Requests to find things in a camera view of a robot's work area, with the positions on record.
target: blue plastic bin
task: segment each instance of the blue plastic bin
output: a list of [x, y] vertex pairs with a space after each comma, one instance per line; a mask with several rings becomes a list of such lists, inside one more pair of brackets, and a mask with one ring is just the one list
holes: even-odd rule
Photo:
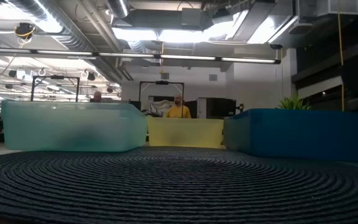
[[119, 103], [3, 101], [5, 144], [21, 151], [126, 151], [145, 144], [146, 117]]
[[225, 119], [224, 144], [253, 156], [358, 162], [358, 113], [252, 109]]

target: plastic bin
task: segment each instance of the plastic bin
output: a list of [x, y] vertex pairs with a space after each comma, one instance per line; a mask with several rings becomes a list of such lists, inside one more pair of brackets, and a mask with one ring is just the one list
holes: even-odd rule
[[151, 146], [221, 146], [223, 120], [147, 117], [147, 121]]
[[21, 151], [126, 151], [145, 144], [146, 117], [119, 103], [3, 101], [5, 144]]
[[224, 121], [224, 144], [254, 156], [358, 161], [358, 113], [252, 109]]

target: man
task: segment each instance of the man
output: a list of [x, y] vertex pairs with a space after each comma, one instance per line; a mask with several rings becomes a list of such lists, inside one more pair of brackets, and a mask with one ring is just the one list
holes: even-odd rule
[[99, 91], [96, 91], [95, 93], [93, 93], [92, 102], [100, 103], [101, 101], [102, 101], [102, 93]]
[[175, 95], [173, 97], [175, 105], [173, 105], [168, 112], [165, 114], [166, 118], [182, 118], [182, 107], [183, 107], [183, 117], [191, 118], [190, 110], [187, 106], [183, 106], [183, 100], [181, 95]]

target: dark gray rug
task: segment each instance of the dark gray rug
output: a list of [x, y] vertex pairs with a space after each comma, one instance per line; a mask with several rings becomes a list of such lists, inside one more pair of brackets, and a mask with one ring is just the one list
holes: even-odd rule
[[0, 217], [31, 223], [358, 223], [358, 168], [224, 149], [0, 156]]

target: green plant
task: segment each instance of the green plant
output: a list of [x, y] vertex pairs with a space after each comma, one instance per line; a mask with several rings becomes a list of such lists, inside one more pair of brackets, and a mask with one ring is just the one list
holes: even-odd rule
[[278, 108], [288, 110], [310, 110], [311, 106], [309, 103], [303, 103], [303, 99], [298, 95], [292, 95], [291, 97], [284, 97], [283, 100], [280, 100]]

